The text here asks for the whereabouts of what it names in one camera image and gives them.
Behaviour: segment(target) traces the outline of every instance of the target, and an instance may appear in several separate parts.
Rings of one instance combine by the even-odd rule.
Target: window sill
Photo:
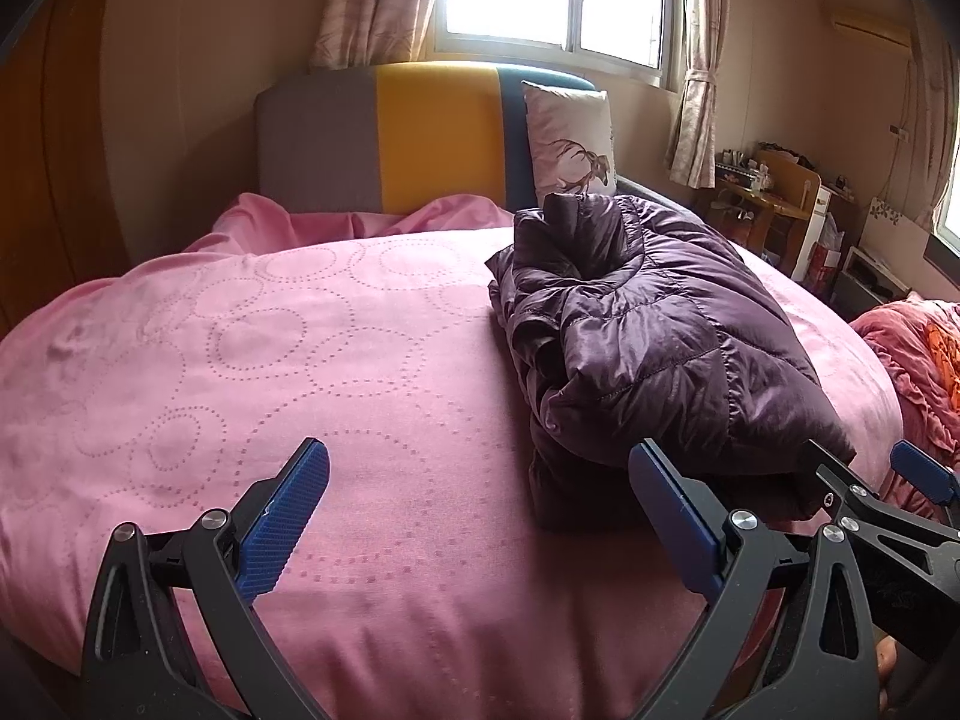
[[[605,73],[642,81],[656,88],[664,88],[664,78],[659,70],[594,52],[565,52],[552,47],[513,44],[503,41],[488,41],[470,38],[436,40],[428,59],[438,60],[486,60],[491,62],[521,62],[546,67],[565,73]]]
[[[944,274],[954,287],[960,288],[960,252],[947,241],[937,235],[930,235],[926,240],[923,259]]]

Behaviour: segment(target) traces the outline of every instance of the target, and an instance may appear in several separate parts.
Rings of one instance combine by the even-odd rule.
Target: orange patterned fabric
[[[950,398],[950,408],[960,412],[960,341],[938,324],[931,322],[926,327],[926,345],[943,377],[944,388]]]

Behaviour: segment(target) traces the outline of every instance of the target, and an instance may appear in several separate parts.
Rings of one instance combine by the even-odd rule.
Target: folded purple jacket
[[[551,194],[491,257],[491,303],[532,410],[536,518],[643,521],[627,479],[647,437],[728,507],[806,519],[800,446],[853,447],[786,315],[719,234],[668,200]]]

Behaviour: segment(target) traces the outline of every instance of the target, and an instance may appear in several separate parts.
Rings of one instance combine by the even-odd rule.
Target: white pillow
[[[616,193],[613,125],[606,92],[523,81],[536,200],[556,191]]]

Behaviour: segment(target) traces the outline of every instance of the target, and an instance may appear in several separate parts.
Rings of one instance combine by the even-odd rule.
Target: blue gripper pad
[[[329,479],[330,456],[321,442],[314,442],[277,488],[240,544],[236,585],[248,604],[253,603],[256,596],[274,589]]]
[[[719,573],[721,545],[664,463],[669,464],[669,460],[658,449],[643,443],[635,446],[630,453],[630,486],[683,586],[713,604],[723,589]],[[692,480],[688,483],[702,484]]]
[[[937,506],[947,506],[960,497],[960,484],[953,471],[945,469],[910,442],[894,444],[890,466]]]

